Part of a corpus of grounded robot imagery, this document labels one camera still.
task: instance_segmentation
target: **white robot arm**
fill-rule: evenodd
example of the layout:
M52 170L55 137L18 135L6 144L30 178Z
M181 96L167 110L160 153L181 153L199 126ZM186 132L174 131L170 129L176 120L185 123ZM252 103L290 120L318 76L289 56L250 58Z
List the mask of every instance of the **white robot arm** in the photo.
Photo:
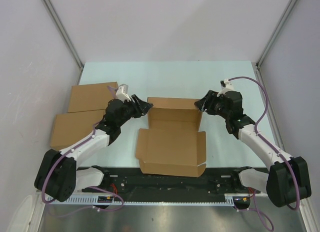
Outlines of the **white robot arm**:
M278 207L296 202L298 197L310 197L307 162L301 157L294 158L268 141L258 131L257 124L244 114L241 93L234 91L228 79L220 83L221 91L209 90L195 102L195 106L209 115L224 118L228 133L251 148L269 171L262 173L250 167L237 169L234 173L235 183L266 192Z
M153 106L136 95L127 94L128 86L117 89L116 98L109 101L103 119L93 132L76 144L55 151L47 151L36 176L34 186L60 202L67 200L75 190L101 184L104 173L97 167L78 170L78 167L94 153L111 145L121 133L121 126L131 118L140 118Z

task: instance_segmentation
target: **light blue table surface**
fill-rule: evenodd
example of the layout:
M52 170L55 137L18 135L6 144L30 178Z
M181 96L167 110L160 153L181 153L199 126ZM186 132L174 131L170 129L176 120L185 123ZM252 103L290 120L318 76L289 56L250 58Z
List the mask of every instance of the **light blue table surface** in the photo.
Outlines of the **light blue table surface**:
M219 91L220 80L236 76L255 78L251 62L86 63L79 84L117 81L118 84L128 84L128 93L136 94L143 100L147 97L202 98L209 89ZM249 80L235 80L233 86L243 96L244 112L257 121L264 111L258 86ZM134 154L140 128L148 128L146 116L128 121L111 146L97 152L82 166L139 167ZM262 120L259 129L274 142L267 117ZM221 117L204 114L200 131L205 131L207 136L207 167L264 167L251 149L228 134Z

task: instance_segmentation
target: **metal plate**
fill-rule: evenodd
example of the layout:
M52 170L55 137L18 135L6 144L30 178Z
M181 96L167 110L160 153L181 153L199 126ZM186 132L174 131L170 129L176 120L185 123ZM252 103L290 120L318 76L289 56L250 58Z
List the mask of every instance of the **metal plate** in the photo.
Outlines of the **metal plate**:
M306 231L299 212L276 208L267 198L258 197L259 208L273 221L275 231ZM62 215L83 205L50 205L43 213L39 232L158 232L158 231L266 231L255 212L237 212L228 206L125 206L116 212L79 211Z

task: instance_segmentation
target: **white wall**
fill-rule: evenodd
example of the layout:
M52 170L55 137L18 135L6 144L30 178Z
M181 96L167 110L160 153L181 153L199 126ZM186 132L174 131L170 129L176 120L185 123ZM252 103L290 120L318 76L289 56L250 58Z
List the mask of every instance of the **white wall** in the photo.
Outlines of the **white wall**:
M261 70L286 150L301 155L320 212L320 0L300 0Z
M289 0L52 0L84 62L256 62Z
M35 192L56 113L79 70L41 0L0 0L0 231Z

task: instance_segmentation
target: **cardboard piece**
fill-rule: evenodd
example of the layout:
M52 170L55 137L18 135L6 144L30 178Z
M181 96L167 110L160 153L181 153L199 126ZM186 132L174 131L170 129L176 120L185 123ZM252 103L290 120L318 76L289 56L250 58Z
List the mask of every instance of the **cardboard piece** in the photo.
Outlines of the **cardboard piece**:
M197 99L148 98L149 129L138 133L135 157L143 173L199 177L207 159L206 132L198 132Z
M113 99L108 86L118 88L117 82L72 86L68 112L84 112L106 109Z
M105 110L57 114L50 146L59 151L73 145L90 134L104 114Z

